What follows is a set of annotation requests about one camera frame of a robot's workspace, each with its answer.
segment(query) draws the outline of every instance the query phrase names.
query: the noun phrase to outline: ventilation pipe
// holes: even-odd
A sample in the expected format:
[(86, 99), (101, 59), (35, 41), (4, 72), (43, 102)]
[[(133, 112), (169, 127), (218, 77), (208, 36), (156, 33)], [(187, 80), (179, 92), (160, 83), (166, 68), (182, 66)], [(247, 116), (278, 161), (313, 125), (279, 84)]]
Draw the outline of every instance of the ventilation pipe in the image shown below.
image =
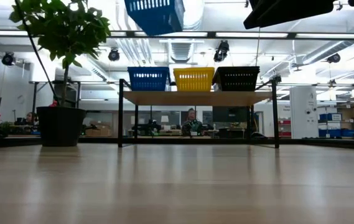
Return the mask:
[[(184, 6), (184, 30), (199, 30), (203, 20), (204, 0), (184, 0)], [(176, 63), (187, 63), (195, 48), (195, 44), (192, 43), (171, 43), (169, 45), (171, 59)]]
[(305, 55), (304, 57), (301, 58), (302, 64), (298, 63), (298, 66), (302, 65), (309, 65), (315, 62), (318, 62), (322, 59), (328, 58), (337, 52), (346, 49), (347, 47), (350, 47), (354, 45), (354, 40), (346, 40), (346, 41), (332, 41), (329, 42), (328, 44), (318, 48), (317, 50)]

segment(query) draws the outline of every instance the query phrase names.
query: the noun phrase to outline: shelf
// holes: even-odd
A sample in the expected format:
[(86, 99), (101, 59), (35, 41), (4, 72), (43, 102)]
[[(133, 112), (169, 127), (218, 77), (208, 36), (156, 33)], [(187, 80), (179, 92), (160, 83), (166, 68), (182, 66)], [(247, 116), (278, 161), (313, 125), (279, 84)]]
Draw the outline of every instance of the shelf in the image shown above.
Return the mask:
[(272, 97), (271, 92), (125, 91), (124, 97), (143, 106), (251, 106)]

